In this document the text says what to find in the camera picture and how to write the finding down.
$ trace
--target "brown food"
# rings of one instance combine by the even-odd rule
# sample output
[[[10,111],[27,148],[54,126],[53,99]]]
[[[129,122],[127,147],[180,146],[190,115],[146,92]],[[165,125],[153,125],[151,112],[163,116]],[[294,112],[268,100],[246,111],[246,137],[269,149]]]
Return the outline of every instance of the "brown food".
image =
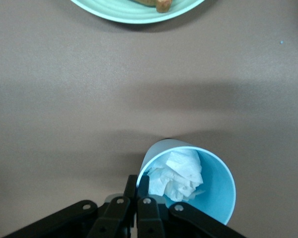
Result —
[[[172,0],[135,0],[147,6],[155,6],[157,12],[167,12],[170,9]]]

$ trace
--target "bolt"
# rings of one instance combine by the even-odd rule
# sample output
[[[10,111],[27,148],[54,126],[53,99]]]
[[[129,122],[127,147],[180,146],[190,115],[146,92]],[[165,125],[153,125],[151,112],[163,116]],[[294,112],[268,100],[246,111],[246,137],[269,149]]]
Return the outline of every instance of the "bolt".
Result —
[[[183,206],[182,205],[175,205],[174,206],[174,209],[177,211],[177,212],[182,212],[184,210]]]
[[[118,204],[124,203],[124,200],[123,200],[122,198],[119,198],[119,199],[117,200],[117,203],[118,203]]]
[[[91,208],[91,205],[90,204],[85,204],[83,206],[83,210],[88,210],[89,208]]]
[[[145,198],[143,200],[144,204],[150,204],[151,203],[151,199],[150,198]]]

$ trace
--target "paper cup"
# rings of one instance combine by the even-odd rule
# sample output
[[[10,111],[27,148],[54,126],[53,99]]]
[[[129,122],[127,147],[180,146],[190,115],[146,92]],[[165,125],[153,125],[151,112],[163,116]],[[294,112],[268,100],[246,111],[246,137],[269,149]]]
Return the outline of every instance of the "paper cup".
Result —
[[[197,195],[195,199],[187,201],[187,203],[226,225],[235,207],[235,183],[228,167],[218,156],[210,151],[179,140],[161,140],[147,151],[138,176],[137,187],[141,177],[147,174],[146,172],[153,161],[158,160],[165,153],[179,148],[196,150],[202,166],[203,184],[197,187],[197,189],[204,192]],[[175,203],[166,195],[164,195],[164,198],[167,207]]]

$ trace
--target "plate rim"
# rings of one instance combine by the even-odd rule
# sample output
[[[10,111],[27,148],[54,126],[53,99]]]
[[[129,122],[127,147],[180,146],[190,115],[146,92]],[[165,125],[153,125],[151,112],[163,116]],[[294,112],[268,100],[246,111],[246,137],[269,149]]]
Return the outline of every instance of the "plate rim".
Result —
[[[161,22],[161,21],[166,21],[172,18],[175,18],[177,16],[180,16],[186,12],[188,12],[189,10],[195,8],[196,6],[198,6],[199,4],[201,4],[202,2],[204,2],[205,0],[196,0],[194,3],[188,5],[187,7],[176,11],[172,14],[168,14],[168,15],[163,15],[163,13],[161,13],[161,17],[156,17],[156,18],[148,18],[148,19],[125,19],[125,18],[120,18],[120,17],[114,17],[114,16],[110,16],[107,14],[104,14],[102,12],[99,12],[95,9],[92,9],[90,7],[87,7],[85,4],[81,3],[80,0],[71,0],[73,3],[75,3],[76,5],[78,5],[79,7],[81,7],[82,9],[88,11],[89,13],[99,16],[101,18],[107,19],[107,20],[111,20],[111,21],[115,21],[115,22],[120,22],[120,23],[127,23],[127,24],[150,24],[150,23],[156,23],[156,22]]]

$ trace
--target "crumpled tissue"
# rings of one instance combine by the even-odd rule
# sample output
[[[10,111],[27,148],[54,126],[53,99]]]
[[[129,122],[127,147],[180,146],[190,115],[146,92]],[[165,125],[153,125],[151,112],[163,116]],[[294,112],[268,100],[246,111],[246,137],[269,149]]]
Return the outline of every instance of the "crumpled tissue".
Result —
[[[155,160],[149,168],[149,194],[168,196],[180,202],[194,199],[202,193],[196,188],[203,184],[198,152],[192,149],[177,149]]]

